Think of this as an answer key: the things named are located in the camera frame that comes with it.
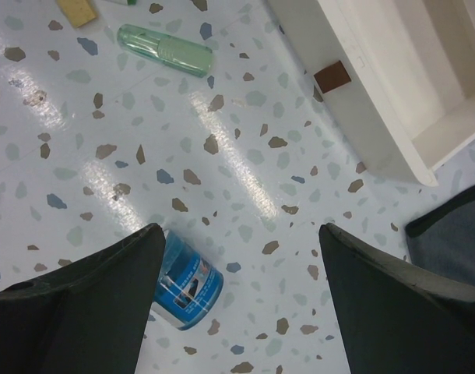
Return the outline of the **yellow sponge eraser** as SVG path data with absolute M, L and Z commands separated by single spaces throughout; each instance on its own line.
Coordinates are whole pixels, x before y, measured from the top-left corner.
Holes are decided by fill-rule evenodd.
M 73 28 L 80 28 L 97 19 L 97 12 L 89 0 L 57 0 L 56 2 Z

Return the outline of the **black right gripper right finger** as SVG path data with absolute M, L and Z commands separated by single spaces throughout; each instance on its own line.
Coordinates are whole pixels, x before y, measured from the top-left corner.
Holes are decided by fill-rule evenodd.
M 335 224 L 318 233 L 352 373 L 475 373 L 475 287 Z

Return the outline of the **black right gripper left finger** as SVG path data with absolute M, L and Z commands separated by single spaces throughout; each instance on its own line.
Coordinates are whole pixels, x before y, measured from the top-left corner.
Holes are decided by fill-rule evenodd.
M 0 291 L 0 373 L 134 373 L 164 247 L 149 224 Z

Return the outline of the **cream drawer organizer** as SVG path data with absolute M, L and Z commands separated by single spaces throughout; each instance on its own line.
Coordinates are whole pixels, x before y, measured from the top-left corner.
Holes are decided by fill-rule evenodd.
M 437 185 L 475 140 L 475 1 L 272 1 L 365 167 Z

